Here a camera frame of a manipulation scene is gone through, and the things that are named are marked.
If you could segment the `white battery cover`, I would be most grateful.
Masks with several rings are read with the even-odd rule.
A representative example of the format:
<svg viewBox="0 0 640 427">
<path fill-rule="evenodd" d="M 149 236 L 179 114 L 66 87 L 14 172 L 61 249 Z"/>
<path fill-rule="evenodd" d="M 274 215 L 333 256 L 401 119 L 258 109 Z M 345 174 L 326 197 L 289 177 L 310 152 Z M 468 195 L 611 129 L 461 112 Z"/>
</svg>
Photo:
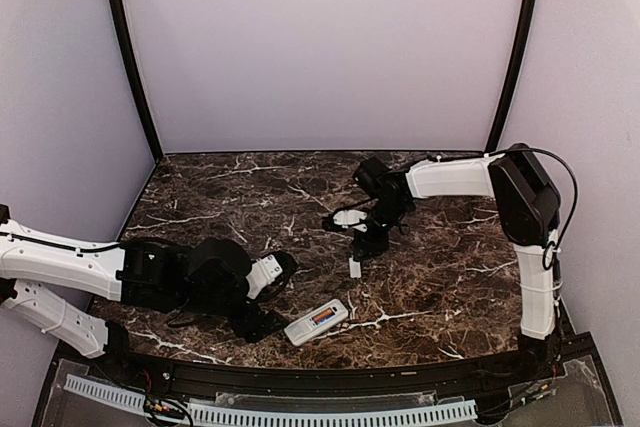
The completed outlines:
<svg viewBox="0 0 640 427">
<path fill-rule="evenodd" d="M 348 260 L 349 265 L 349 275 L 351 278 L 359 279 L 361 277 L 361 264 L 356 261 L 353 257 L 350 257 Z"/>
</svg>

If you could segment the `orange battery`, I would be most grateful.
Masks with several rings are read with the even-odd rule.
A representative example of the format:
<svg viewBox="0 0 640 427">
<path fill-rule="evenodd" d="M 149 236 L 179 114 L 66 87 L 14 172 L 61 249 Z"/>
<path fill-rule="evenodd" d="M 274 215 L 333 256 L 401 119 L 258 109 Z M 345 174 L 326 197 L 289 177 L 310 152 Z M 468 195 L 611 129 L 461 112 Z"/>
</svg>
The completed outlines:
<svg viewBox="0 0 640 427">
<path fill-rule="evenodd" d="M 323 312 L 320 312 L 320 313 L 316 314 L 315 316 L 313 316 L 312 317 L 312 321 L 316 325 L 319 325 L 319 324 L 327 321 L 328 319 L 330 319 L 334 315 L 335 315 L 335 311 L 333 309 L 326 309 Z"/>
</svg>

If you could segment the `white remote control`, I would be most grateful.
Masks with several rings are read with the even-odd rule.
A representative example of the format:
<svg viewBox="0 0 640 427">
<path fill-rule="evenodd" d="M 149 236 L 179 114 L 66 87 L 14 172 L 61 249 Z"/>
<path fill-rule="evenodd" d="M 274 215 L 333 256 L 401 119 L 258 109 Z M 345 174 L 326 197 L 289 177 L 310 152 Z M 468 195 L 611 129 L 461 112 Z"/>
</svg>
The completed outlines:
<svg viewBox="0 0 640 427">
<path fill-rule="evenodd" d="M 300 346 L 340 324 L 348 316 L 344 304 L 333 299 L 290 323 L 284 333 L 294 346 Z"/>
</svg>

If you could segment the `blue battery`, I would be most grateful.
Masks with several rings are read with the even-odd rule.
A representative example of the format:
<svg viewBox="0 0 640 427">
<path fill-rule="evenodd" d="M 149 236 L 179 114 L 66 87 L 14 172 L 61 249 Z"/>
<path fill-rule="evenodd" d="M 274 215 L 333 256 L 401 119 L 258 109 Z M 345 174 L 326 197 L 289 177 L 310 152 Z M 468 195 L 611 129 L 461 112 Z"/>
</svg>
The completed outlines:
<svg viewBox="0 0 640 427">
<path fill-rule="evenodd" d="M 328 311 L 328 312 L 324 312 L 324 313 L 320 313 L 316 316 L 313 317 L 313 322 L 315 323 L 316 326 L 319 326 L 325 322 L 328 322 L 329 320 L 331 320 L 332 318 L 334 318 L 336 316 L 336 313 L 333 311 Z"/>
</svg>

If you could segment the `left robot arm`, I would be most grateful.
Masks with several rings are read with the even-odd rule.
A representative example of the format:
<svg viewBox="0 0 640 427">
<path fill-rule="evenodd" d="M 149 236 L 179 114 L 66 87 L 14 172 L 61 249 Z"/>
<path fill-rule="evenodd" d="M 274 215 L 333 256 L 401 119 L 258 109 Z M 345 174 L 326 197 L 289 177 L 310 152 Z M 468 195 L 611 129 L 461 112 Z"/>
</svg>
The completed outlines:
<svg viewBox="0 0 640 427">
<path fill-rule="evenodd" d="M 286 287 L 294 258 L 276 251 L 253 260 L 236 242 L 207 238 L 195 247 L 157 237 L 91 243 L 27 228 L 1 208 L 1 306 L 73 347 L 101 358 L 120 383 L 141 374 L 128 332 L 93 317 L 50 291 L 57 285 L 160 313 L 224 317 L 234 334 L 256 343 L 284 328 L 261 305 Z"/>
</svg>

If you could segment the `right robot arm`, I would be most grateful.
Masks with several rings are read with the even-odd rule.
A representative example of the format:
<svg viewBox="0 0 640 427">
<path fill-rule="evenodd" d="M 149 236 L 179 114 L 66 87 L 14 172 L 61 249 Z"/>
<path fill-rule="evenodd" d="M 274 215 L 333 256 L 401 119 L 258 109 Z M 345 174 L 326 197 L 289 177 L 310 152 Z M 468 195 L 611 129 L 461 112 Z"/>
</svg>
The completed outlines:
<svg viewBox="0 0 640 427">
<path fill-rule="evenodd" d="M 467 202 L 466 224 L 492 221 L 514 249 L 522 336 L 548 339 L 558 317 L 559 255 L 576 209 L 561 213 L 561 193 L 543 158 L 573 172 L 559 155 L 524 143 L 475 157 L 425 159 L 404 168 L 367 158 L 353 175 L 365 201 L 331 217 L 332 224 L 353 233 L 351 269 L 384 254 L 391 230 L 404 229 L 406 217 L 419 204 L 442 200 L 459 207 Z"/>
</svg>

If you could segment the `black front rail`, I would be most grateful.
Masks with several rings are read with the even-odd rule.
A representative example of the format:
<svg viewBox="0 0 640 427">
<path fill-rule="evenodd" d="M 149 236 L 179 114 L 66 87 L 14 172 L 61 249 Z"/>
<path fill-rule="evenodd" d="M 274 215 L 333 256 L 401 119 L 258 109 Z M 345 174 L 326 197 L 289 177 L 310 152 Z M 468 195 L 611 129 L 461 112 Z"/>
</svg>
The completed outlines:
<svg viewBox="0 0 640 427">
<path fill-rule="evenodd" d="M 509 378 L 482 375 L 514 369 L 521 359 L 509 351 L 469 360 L 409 367 L 339 370 L 287 370 L 248 368 L 170 360 L 133 354 L 131 361 L 144 368 L 152 379 L 154 393 L 187 397 L 212 397 L 218 393 L 297 397 L 391 395 L 434 391 L 446 394 L 481 396 L 518 382 Z"/>
</svg>

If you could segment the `right black frame post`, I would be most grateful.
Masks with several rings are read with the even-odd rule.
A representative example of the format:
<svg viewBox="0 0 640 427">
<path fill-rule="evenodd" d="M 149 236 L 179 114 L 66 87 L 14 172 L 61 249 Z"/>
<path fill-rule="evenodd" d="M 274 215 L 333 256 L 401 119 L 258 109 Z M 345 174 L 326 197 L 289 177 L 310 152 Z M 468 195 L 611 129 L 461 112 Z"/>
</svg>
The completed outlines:
<svg viewBox="0 0 640 427">
<path fill-rule="evenodd" d="M 535 5 L 536 0 L 521 0 L 511 53 L 494 118 L 484 147 L 485 153 L 495 151 L 503 136 L 524 61 Z"/>
</svg>

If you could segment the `black frame post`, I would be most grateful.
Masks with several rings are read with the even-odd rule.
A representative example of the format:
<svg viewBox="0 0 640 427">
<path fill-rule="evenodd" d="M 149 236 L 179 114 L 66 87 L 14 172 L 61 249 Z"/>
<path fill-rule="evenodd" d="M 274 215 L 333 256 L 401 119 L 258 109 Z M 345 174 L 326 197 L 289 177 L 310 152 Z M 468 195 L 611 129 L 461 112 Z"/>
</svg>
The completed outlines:
<svg viewBox="0 0 640 427">
<path fill-rule="evenodd" d="M 494 118 L 484 147 L 485 153 L 495 151 L 503 136 L 524 61 L 535 5 L 536 0 L 521 0 L 511 53 Z"/>
<path fill-rule="evenodd" d="M 133 97 L 134 106 L 143 129 L 149 151 L 154 163 L 157 164 L 163 159 L 164 152 L 162 150 L 159 135 L 154 125 L 151 110 L 144 92 L 142 77 L 138 68 L 136 54 L 134 52 L 134 46 L 127 22 L 124 0 L 108 0 L 108 2 L 120 56 Z"/>
</svg>

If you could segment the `left black frame post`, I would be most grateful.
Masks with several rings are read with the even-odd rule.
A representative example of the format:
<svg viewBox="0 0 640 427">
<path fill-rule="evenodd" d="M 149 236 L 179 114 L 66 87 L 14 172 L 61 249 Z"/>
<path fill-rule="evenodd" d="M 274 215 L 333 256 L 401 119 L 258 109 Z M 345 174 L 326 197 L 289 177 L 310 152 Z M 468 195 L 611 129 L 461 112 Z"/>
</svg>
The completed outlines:
<svg viewBox="0 0 640 427">
<path fill-rule="evenodd" d="M 154 125 L 151 110 L 144 92 L 142 77 L 138 68 L 136 54 L 134 52 L 134 46 L 127 22 L 124 0 L 108 0 L 108 2 L 120 56 L 133 97 L 134 106 L 143 129 L 149 151 L 154 163 L 157 164 L 163 159 L 164 152 L 162 150 L 159 135 Z"/>
</svg>

